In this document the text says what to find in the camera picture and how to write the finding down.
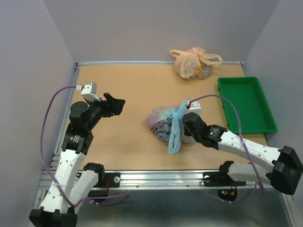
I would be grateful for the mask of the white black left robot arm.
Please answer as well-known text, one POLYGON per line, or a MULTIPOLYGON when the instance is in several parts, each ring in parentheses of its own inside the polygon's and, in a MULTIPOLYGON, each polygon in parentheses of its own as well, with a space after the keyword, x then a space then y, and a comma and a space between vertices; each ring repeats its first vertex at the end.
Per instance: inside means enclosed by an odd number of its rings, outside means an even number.
POLYGON ((76 179, 93 140, 92 129, 103 117, 120 115, 124 99, 113 98, 109 93, 101 100, 93 96, 70 106, 70 123, 62 143, 61 155, 52 184, 38 209, 29 219, 35 227, 74 227, 78 212, 94 186, 105 182, 104 166, 88 163, 76 179))

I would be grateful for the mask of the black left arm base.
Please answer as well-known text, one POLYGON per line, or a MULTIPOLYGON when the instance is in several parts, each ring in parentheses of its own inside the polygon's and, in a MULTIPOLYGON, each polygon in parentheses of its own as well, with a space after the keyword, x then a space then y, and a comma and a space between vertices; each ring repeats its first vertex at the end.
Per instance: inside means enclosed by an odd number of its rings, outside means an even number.
POLYGON ((119 188, 120 173, 119 172, 105 172, 103 181, 99 181, 93 189, 88 193, 88 198, 95 202, 104 202, 106 199, 100 197, 108 197, 111 188, 119 188))

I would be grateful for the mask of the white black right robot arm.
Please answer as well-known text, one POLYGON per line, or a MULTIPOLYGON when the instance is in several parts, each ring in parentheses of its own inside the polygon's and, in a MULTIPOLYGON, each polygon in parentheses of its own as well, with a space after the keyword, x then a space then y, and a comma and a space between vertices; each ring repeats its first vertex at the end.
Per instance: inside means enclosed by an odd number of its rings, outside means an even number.
POLYGON ((222 184, 251 181, 270 184, 277 191, 294 195, 303 175, 303 164, 289 146, 273 148, 245 140, 224 127, 207 125, 196 113, 182 117, 186 134, 207 148, 229 152, 249 160, 249 164, 226 161, 220 166, 218 180, 222 184))

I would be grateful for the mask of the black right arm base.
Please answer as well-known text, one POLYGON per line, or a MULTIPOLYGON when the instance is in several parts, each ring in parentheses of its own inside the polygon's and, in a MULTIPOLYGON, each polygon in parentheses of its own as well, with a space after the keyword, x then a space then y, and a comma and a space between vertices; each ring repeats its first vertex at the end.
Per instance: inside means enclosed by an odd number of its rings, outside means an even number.
POLYGON ((204 187, 215 187, 218 199, 228 203, 236 201, 239 186, 246 186, 245 181, 234 181, 226 173, 220 172, 206 172, 199 184, 204 187))

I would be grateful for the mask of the blue printed plastic bag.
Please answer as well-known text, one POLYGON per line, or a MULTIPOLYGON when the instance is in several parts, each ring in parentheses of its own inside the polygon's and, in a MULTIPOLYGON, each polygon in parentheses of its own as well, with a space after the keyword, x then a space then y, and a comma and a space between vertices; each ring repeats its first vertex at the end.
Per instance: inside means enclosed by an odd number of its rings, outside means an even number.
POLYGON ((170 154, 177 153, 183 143, 195 143, 192 136, 185 135, 182 117, 187 114, 189 100, 179 106, 158 106, 150 112, 146 121, 151 132, 168 144, 170 154))

